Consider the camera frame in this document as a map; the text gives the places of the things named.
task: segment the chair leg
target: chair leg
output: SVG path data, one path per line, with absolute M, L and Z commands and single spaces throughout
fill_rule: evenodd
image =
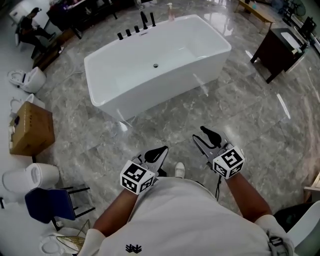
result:
M 112 11 L 112 14 L 113 14 L 114 18 L 117 20 L 118 18 L 117 18 L 117 16 L 116 16 L 115 11 Z
M 73 25 L 70 26 L 70 29 L 73 31 L 77 38 L 81 39 L 81 35 L 79 35 L 77 29 Z
M 269 84 L 277 75 L 280 74 L 280 72 L 281 72 L 281 70 L 280 70 L 279 72 L 276 72 L 276 73 L 271 74 L 271 75 L 267 78 L 266 83 Z
M 255 54 L 253 55 L 252 59 L 250 60 L 251 63 L 255 63 L 255 61 L 257 60 L 257 58 L 258 58 L 258 50 L 255 52 Z
M 58 227 L 58 226 L 57 226 L 57 222 L 56 222 L 55 217 L 52 217 L 51 221 L 52 221 L 52 223 L 53 223 L 53 225 L 54 225 L 55 230 L 56 230 L 56 231 L 59 231 L 59 230 L 61 229 L 61 227 Z
M 70 191 L 70 192 L 68 192 L 68 193 L 69 193 L 69 195 L 71 195 L 71 194 L 78 193 L 78 192 L 82 192 L 82 191 L 86 191 L 86 190 L 89 190 L 89 189 L 90 189 L 90 187 L 86 187 L 86 188 L 82 188 L 82 189 Z
M 2 197 L 0 197 L 0 205 L 1 205 L 1 209 L 4 209 L 4 208 L 5 208 Z
M 94 209 L 96 209 L 96 208 L 93 207 L 93 208 L 91 208 L 91 209 L 89 209 L 89 210 L 86 210 L 86 211 L 84 211 L 84 212 L 76 215 L 75 218 L 78 218 L 78 217 L 80 217 L 80 216 L 82 216 L 82 215 L 85 215 L 85 214 L 87 214 L 87 213 L 90 213 L 90 212 L 92 212 Z
M 240 5 L 240 3 L 238 3 L 238 5 L 236 6 L 236 8 L 234 10 L 235 13 L 237 12 L 239 5 Z
M 260 31 L 259 31 L 259 34 L 260 34 L 260 33 L 262 32 L 262 30 L 264 29 L 265 24 L 266 24 L 265 22 L 262 23 L 262 27 L 261 27 L 261 29 L 260 29 Z

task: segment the bathtub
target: bathtub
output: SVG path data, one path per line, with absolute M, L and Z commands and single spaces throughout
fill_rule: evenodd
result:
M 127 120 L 218 78 L 230 50 L 231 45 L 197 15 L 141 28 L 85 57 L 91 102 Z

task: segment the chair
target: chair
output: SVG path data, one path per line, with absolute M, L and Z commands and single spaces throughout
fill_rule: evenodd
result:
M 307 17 L 302 27 L 299 28 L 298 32 L 305 40 L 310 39 L 310 34 L 315 30 L 316 23 L 313 21 L 312 17 Z
M 293 242 L 295 255 L 319 255 L 320 201 L 315 202 L 287 234 Z
M 78 207 L 73 207 L 70 195 L 89 190 L 90 188 L 68 191 L 68 189 L 72 188 L 43 189 L 37 187 L 31 190 L 24 197 L 29 215 L 39 222 L 48 224 L 55 217 L 74 221 L 76 218 L 93 211 L 94 207 L 80 214 L 75 214 L 75 210 Z

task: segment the white shirt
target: white shirt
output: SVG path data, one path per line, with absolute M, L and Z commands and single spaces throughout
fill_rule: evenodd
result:
M 128 223 L 116 233 L 106 238 L 89 229 L 79 256 L 270 256 L 267 230 L 292 255 L 293 245 L 272 215 L 252 223 L 198 183 L 166 177 L 139 195 Z

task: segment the shoe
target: shoe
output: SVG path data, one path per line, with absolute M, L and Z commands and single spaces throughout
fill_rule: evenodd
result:
M 56 36 L 56 32 L 52 33 L 52 34 L 50 35 L 50 38 L 48 39 L 49 42 L 51 42 L 51 41 L 55 38 L 55 36 Z
M 186 174 L 185 165 L 184 165 L 182 162 L 178 162 L 178 163 L 175 165 L 175 174 L 174 174 L 174 176 L 175 176 L 176 178 L 182 178 L 182 179 L 184 179 L 184 178 L 185 178 L 185 174 Z

